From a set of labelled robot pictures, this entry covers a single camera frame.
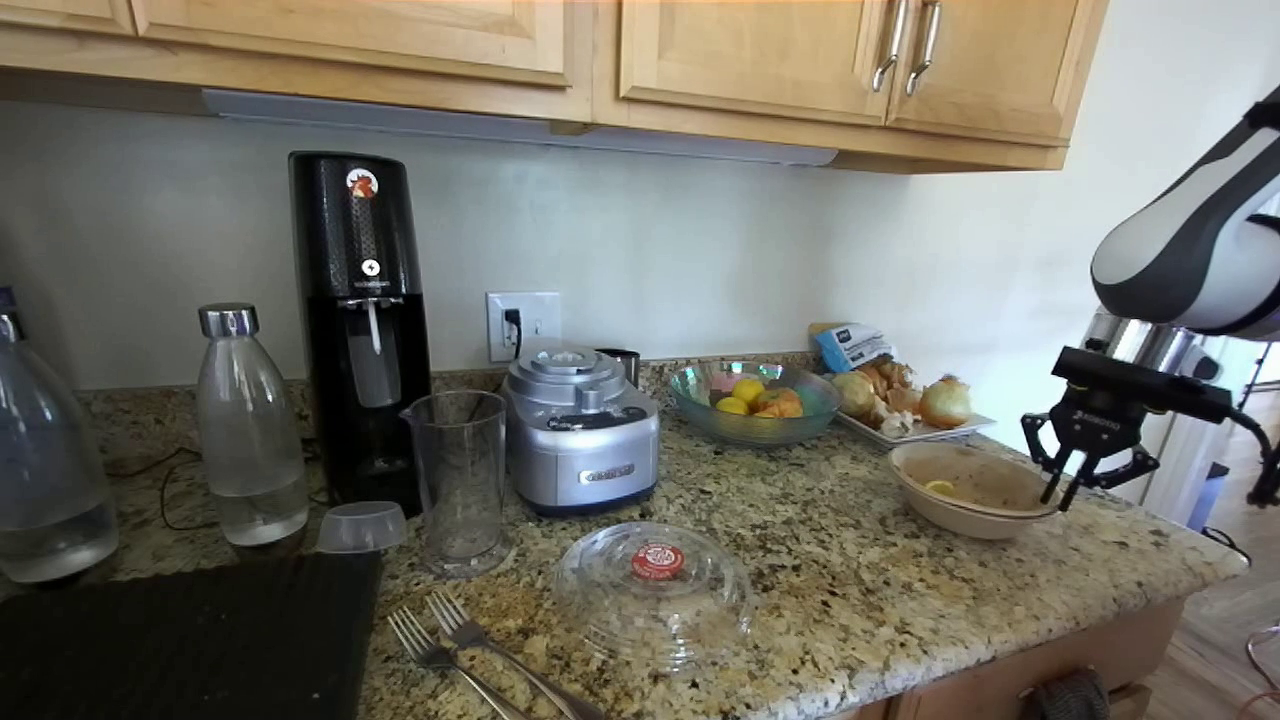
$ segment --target lemon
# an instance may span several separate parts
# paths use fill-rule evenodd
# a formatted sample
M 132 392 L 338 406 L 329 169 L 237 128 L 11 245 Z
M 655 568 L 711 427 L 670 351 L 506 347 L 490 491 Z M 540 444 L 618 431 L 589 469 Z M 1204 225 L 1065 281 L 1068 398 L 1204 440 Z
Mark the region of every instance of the lemon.
M 716 404 L 716 409 L 721 413 L 732 413 L 735 415 L 746 415 L 750 411 L 746 401 L 740 397 L 726 397 Z
M 759 397 L 762 392 L 764 392 L 764 383 L 762 383 L 755 378 L 742 378 L 741 380 L 737 380 L 737 383 L 733 384 L 733 392 L 731 395 L 741 400 L 748 405 L 748 407 L 750 407 L 750 405 L 755 402 L 755 398 Z
M 946 480 L 933 480 L 924 486 L 924 489 L 941 495 L 943 497 L 955 497 L 956 487 Z

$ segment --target silver bottle cap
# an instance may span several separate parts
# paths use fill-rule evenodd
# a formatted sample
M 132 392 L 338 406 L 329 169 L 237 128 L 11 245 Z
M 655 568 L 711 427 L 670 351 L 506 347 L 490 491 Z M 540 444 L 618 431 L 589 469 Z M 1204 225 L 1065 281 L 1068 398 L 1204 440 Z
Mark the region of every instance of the silver bottle cap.
M 26 338 L 22 323 L 18 322 L 18 311 L 13 307 L 0 307 L 0 342 L 18 342 Z
M 205 337 L 248 337 L 257 334 L 257 310 L 248 302 L 214 302 L 196 311 Z

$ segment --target white plate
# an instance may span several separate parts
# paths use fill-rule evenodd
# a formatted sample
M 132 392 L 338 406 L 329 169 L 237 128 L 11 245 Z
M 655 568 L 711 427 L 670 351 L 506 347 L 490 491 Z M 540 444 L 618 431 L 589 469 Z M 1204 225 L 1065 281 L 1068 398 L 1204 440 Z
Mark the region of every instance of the white plate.
M 859 423 L 858 420 L 845 415 L 844 413 L 836 413 L 836 421 L 854 430 L 855 433 L 865 437 L 867 439 L 874 442 L 881 447 L 897 447 L 900 445 L 906 445 L 909 442 L 924 442 L 931 439 L 952 439 L 957 437 L 972 436 L 982 428 L 988 425 L 995 425 L 996 421 L 986 415 L 974 414 L 969 418 L 969 421 L 960 425 L 959 428 L 951 428 L 950 430 L 940 430 L 933 425 L 925 425 L 924 423 L 916 423 L 911 432 L 902 437 L 888 437 L 881 434 L 879 430 L 874 428 L 868 428 L 867 425 Z

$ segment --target electrical outlet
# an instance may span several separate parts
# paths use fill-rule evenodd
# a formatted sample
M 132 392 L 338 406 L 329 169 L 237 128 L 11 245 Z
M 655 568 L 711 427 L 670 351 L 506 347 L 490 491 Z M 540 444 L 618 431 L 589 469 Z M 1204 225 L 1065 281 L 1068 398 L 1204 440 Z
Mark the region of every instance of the electrical outlet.
M 506 310 L 520 310 L 525 346 L 535 338 L 559 338 L 558 292 L 486 292 L 489 316 L 489 361 L 507 363 L 516 356 L 516 327 L 503 319 Z

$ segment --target water bottle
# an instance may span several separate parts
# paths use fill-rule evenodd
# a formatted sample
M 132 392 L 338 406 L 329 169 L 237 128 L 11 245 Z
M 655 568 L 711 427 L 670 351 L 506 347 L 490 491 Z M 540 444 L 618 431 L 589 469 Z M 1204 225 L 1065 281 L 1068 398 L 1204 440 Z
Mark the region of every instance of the water bottle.
M 196 389 L 205 478 L 228 542 L 264 548 L 307 524 L 297 421 L 280 372 L 253 337 L 253 306 L 205 305 L 198 315 L 209 338 Z
M 79 573 L 119 530 L 79 405 L 0 306 L 0 571 L 18 583 Z

